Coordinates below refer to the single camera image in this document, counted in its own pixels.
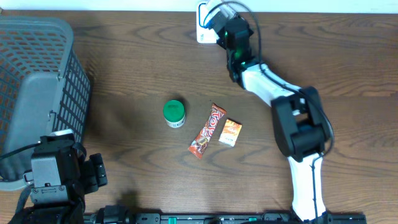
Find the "orange candy bar wrapper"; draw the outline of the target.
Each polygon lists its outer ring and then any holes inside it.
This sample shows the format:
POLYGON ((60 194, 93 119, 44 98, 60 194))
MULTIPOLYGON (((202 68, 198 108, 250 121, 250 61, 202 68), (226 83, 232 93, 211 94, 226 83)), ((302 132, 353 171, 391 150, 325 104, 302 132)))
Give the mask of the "orange candy bar wrapper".
POLYGON ((188 147, 188 150, 197 158, 201 159, 203 157, 203 154, 208 147, 210 139, 220 119, 225 114, 226 111, 223 108, 217 106, 214 103, 212 104, 211 113, 208 120, 206 121, 204 127, 200 130, 196 138, 192 141, 191 145, 188 147))

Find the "small orange snack packet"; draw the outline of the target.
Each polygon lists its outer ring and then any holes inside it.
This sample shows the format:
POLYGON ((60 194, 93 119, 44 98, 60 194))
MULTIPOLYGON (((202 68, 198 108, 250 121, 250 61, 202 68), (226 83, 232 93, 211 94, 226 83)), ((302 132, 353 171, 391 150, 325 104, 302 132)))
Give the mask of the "small orange snack packet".
POLYGON ((227 119, 220 134, 219 142, 234 147, 241 131, 242 124, 227 119))

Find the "green lid white jar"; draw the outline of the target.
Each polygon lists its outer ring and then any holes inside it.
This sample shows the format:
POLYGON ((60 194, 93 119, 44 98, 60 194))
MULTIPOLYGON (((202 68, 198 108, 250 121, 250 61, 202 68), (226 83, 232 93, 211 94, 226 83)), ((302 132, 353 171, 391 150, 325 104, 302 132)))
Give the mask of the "green lid white jar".
POLYGON ((170 100, 166 102, 163 108, 163 116, 166 123, 171 128, 180 128, 184 125, 186 119, 185 107, 178 100, 170 100))

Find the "white green medicine box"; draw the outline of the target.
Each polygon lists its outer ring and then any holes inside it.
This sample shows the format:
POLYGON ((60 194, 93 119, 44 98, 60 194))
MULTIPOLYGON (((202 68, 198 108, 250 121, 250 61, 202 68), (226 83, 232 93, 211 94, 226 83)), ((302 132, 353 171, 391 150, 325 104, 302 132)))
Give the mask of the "white green medicine box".
POLYGON ((204 10, 205 15, 201 20, 201 25, 217 32, 237 15, 236 11, 226 1, 222 0, 208 1, 204 6, 204 10))

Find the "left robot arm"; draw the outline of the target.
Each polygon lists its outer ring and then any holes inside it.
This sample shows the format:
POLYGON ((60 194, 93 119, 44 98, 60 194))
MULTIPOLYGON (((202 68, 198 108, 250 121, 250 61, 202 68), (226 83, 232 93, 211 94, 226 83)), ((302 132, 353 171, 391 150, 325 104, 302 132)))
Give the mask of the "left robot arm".
POLYGON ((120 205, 107 205, 85 214, 85 195, 107 185, 101 154, 87 155, 74 135, 42 136, 34 144, 30 184, 22 191, 11 223, 134 224, 133 214, 120 205))

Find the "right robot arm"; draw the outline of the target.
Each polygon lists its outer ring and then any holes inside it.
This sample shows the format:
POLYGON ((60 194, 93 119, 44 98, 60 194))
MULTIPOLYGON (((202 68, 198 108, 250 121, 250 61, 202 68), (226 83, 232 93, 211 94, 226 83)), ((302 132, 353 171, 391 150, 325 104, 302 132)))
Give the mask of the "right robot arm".
POLYGON ((326 207, 320 175, 332 128, 318 91, 312 86, 300 88, 285 82, 254 56, 249 44, 253 31, 239 15, 218 12, 206 19, 205 26, 217 33, 218 45, 226 50, 232 81, 271 107, 275 141, 290 164, 295 216, 301 222, 324 222, 326 207))

